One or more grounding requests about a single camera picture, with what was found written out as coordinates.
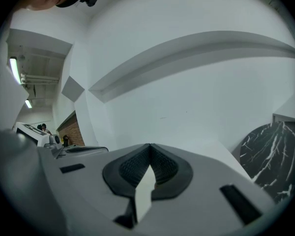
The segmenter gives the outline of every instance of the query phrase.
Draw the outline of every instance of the round marble tabletop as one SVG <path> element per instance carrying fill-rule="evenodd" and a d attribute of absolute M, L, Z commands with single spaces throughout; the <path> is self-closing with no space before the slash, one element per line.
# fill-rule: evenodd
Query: round marble tabletop
<path fill-rule="evenodd" d="M 274 122 L 250 132 L 240 164 L 276 203 L 295 192 L 295 122 Z"/>

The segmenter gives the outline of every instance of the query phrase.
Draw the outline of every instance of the ceiling light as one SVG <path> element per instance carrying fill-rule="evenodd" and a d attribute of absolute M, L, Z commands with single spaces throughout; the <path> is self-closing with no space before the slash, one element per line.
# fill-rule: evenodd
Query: ceiling light
<path fill-rule="evenodd" d="M 25 103 L 28 106 L 28 108 L 31 108 L 31 104 L 30 104 L 30 101 L 29 100 L 26 100 Z"/>
<path fill-rule="evenodd" d="M 13 73 L 14 78 L 16 79 L 17 83 L 21 84 L 19 71 L 18 71 L 18 65 L 16 63 L 16 57 L 10 58 L 10 65 L 12 68 L 12 73 Z"/>

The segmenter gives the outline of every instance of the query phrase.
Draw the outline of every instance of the tube light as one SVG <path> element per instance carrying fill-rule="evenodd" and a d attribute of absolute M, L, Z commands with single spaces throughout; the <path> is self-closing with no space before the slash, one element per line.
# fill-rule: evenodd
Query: tube light
<path fill-rule="evenodd" d="M 18 71 L 18 65 L 16 63 L 16 57 L 10 58 L 10 65 L 12 68 L 12 73 L 13 73 L 14 78 L 16 79 L 17 83 L 21 84 L 19 71 Z"/>
<path fill-rule="evenodd" d="M 28 106 L 28 108 L 31 108 L 31 104 L 30 104 L 30 101 L 29 100 L 26 100 L 25 103 Z"/>

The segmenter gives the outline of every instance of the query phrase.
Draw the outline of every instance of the brick wall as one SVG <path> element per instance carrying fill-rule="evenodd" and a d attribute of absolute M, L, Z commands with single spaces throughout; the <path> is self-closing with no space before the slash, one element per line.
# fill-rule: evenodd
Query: brick wall
<path fill-rule="evenodd" d="M 84 146 L 83 138 L 80 132 L 77 116 L 74 115 L 58 128 L 59 136 L 62 139 L 64 135 L 69 138 L 68 145 Z"/>

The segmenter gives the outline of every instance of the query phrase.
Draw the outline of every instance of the gray device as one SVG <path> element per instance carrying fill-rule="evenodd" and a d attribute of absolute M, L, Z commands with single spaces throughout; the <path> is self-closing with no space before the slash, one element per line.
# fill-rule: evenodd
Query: gray device
<path fill-rule="evenodd" d="M 14 146 L 0 144 L 0 186 L 26 220 L 52 235 L 231 235 L 274 208 L 225 164 L 178 148 L 144 144 L 56 159 L 15 134 L 0 132 L 3 139 Z M 158 187 L 137 223 L 135 187 L 149 165 Z"/>

